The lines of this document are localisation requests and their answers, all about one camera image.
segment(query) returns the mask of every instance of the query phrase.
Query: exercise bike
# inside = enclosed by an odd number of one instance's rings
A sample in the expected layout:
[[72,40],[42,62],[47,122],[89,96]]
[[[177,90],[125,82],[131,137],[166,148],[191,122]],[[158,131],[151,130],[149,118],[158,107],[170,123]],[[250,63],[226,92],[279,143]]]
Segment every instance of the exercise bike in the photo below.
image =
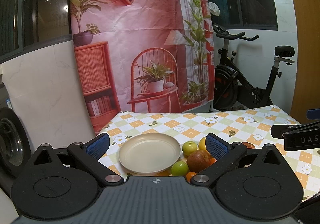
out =
[[237,35],[230,34],[220,25],[213,24],[213,31],[217,33],[218,38],[224,39],[223,48],[218,50],[221,54],[220,63],[215,68],[215,89],[212,108],[219,111],[232,110],[238,101],[249,109],[272,105],[270,94],[276,80],[281,77],[279,70],[280,61],[284,61],[287,65],[292,65],[294,60],[285,59],[284,57],[294,56],[294,48],[291,46],[275,47],[275,62],[272,66],[266,89],[253,87],[244,77],[241,71],[233,63],[236,52],[232,51],[232,57],[228,57],[228,46],[230,40],[242,39],[246,41],[254,41],[259,35],[253,38],[244,37],[245,33],[241,32]]

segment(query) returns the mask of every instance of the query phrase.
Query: flower pot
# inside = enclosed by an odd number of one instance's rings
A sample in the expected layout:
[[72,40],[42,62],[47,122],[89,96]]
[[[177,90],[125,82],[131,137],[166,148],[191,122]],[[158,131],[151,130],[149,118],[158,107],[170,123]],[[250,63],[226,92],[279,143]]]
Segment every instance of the flower pot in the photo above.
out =
[[93,37],[93,35],[92,35],[91,31],[84,31],[81,33],[76,33],[72,36],[73,44],[77,47],[90,44],[92,42],[92,37]]
[[163,82],[164,80],[156,81],[156,82],[148,82],[147,90],[150,93],[163,91]]
[[183,111],[187,111],[187,110],[190,110],[190,109],[193,109],[193,108],[196,108],[198,106],[202,106],[204,104],[207,103],[207,100],[208,98],[206,97],[205,99],[197,102],[197,103],[193,103],[193,104],[188,104],[187,102],[183,103]]

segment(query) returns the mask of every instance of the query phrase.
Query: chair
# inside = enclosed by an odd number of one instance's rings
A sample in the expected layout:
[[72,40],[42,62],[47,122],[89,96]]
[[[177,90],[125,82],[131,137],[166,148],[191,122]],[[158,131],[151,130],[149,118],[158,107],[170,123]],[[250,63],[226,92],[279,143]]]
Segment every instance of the chair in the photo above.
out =
[[[167,92],[160,93],[157,96],[138,96],[139,94],[146,91],[146,85],[142,85],[142,82],[139,83],[138,80],[135,80],[135,78],[142,76],[144,74],[144,72],[142,71],[143,67],[150,67],[151,62],[154,62],[158,65],[166,65],[172,72],[174,72],[165,79],[165,83],[172,82],[174,86],[169,88]],[[136,111],[136,103],[147,102],[148,112],[150,113],[150,101],[166,97],[169,103],[169,113],[171,113],[171,94],[175,94],[177,96],[177,99],[179,100],[177,87],[177,62],[174,56],[169,51],[162,48],[150,48],[144,50],[134,59],[131,66],[131,100],[128,102],[128,104],[131,104],[132,112]]]

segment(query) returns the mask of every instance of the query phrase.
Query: checkered tablecloth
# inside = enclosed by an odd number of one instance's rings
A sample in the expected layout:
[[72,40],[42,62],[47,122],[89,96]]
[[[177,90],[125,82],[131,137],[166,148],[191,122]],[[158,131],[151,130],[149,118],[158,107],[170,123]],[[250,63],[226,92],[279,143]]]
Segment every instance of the checkered tablecloth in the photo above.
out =
[[[198,143],[208,133],[214,133],[229,143],[246,141],[256,148],[273,143],[299,178],[304,199],[311,197],[320,190],[320,150],[284,151],[284,141],[274,139],[270,134],[273,124],[298,122],[274,105],[219,113],[141,114],[121,111],[101,131],[110,135],[110,148],[99,162],[126,179],[128,174],[137,175],[119,163],[118,151],[127,139],[141,133],[164,133],[182,145],[189,140]],[[168,175],[168,170],[156,174]]]

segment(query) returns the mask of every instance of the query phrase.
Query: green fruit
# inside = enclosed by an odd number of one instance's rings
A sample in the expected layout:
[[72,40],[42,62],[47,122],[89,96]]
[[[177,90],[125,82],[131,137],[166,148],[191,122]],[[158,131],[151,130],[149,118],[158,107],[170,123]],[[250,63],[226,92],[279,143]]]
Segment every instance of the green fruit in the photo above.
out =
[[193,152],[198,150],[197,144],[193,141],[185,142],[182,146],[182,152],[184,155],[189,156]]
[[183,161],[176,162],[171,167],[172,176],[185,176],[188,173],[188,171],[189,167]]

